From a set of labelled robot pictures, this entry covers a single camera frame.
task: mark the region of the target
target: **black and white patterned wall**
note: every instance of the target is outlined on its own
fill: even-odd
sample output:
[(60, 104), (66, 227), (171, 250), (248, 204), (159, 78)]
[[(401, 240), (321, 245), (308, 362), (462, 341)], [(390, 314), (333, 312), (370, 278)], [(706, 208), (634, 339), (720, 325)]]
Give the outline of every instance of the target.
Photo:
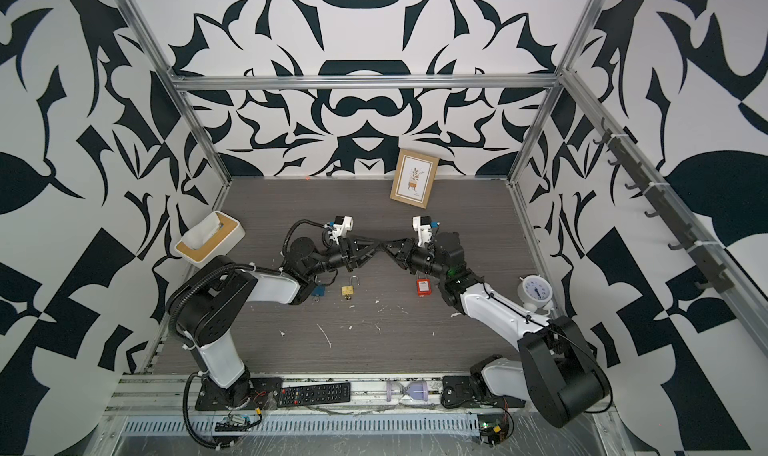
[(438, 174), (506, 175), (542, 88), (196, 91), (190, 96), (236, 176), (394, 173), (400, 148)]
[[(608, 0), (578, 74), (763, 291), (765, 0)], [(564, 94), (520, 184), (638, 454), (765, 454), (768, 360)]]
[(552, 72), (586, 1), (137, 0), (178, 74), (206, 76)]
[(0, 87), (0, 454), (77, 454), (221, 182), (112, 0), (0, 0)]

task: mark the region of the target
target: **framed plant artwork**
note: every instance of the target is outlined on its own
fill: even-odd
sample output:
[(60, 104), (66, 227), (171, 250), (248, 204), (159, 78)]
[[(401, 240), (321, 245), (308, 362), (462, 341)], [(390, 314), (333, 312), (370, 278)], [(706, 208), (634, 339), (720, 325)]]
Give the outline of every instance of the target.
[(400, 150), (395, 171), (395, 182), (389, 197), (393, 200), (427, 208), (432, 183), (435, 182), (438, 158)]

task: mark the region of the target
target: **black mounting plate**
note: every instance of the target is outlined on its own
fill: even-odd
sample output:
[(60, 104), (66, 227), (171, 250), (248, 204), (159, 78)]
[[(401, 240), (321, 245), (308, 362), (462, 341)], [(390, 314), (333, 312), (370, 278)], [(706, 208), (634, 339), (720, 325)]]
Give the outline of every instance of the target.
[(477, 384), (472, 384), (472, 376), (443, 376), (442, 399), (446, 406), (456, 408), (480, 408), (493, 406), (504, 408), (504, 400), (510, 408), (523, 408), (525, 401), (512, 396), (496, 396), (495, 394), (476, 394)]
[[(249, 409), (256, 409), (256, 407), (263, 408), (267, 400), (274, 398), (274, 392), (280, 392), (283, 387), (282, 378), (251, 378), (251, 384), (254, 386), (254, 394), (264, 392), (264, 395), (252, 398), (248, 404), (242, 409), (247, 411)], [(208, 384), (213, 384), (207, 378), (203, 381), (203, 385), (200, 386), (200, 392), (203, 395), (197, 395), (197, 402), (194, 405), (195, 411), (226, 411), (226, 407), (214, 400), (211, 394), (214, 392), (208, 390)]]

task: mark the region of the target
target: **wood grain surface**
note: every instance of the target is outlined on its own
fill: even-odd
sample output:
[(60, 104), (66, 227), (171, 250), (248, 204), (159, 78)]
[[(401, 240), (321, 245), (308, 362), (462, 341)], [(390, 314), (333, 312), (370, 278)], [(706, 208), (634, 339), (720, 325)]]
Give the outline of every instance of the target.
[[(389, 199), (390, 180), (264, 180), (236, 178), (223, 211), (239, 220), (245, 237), (229, 253), (236, 262), (274, 267), (294, 221), (354, 218), (361, 235), (395, 239), (415, 236), (411, 218), (432, 217), (441, 231), (458, 232), (466, 260), (502, 295), (516, 300), (518, 278), (535, 272), (512, 198), (500, 180), (437, 180), (426, 210)], [(318, 228), (303, 225), (294, 238)], [(341, 270), (318, 302), (302, 305), (246, 303), (232, 325), (237, 350), (252, 373), (466, 372), (492, 354), (518, 359), (501, 336), (440, 297), (416, 294), (416, 276), (379, 254), (354, 272), (360, 278), (350, 301)], [(156, 374), (197, 370), (190, 354), (169, 338)]]

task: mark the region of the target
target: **black remote control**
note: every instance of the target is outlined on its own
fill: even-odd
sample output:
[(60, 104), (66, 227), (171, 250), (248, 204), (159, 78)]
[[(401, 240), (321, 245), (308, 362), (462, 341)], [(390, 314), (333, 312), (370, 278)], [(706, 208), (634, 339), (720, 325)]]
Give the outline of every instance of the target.
[(277, 407), (292, 408), (312, 404), (348, 403), (352, 398), (350, 386), (350, 383), (345, 382), (283, 388), (280, 390)]

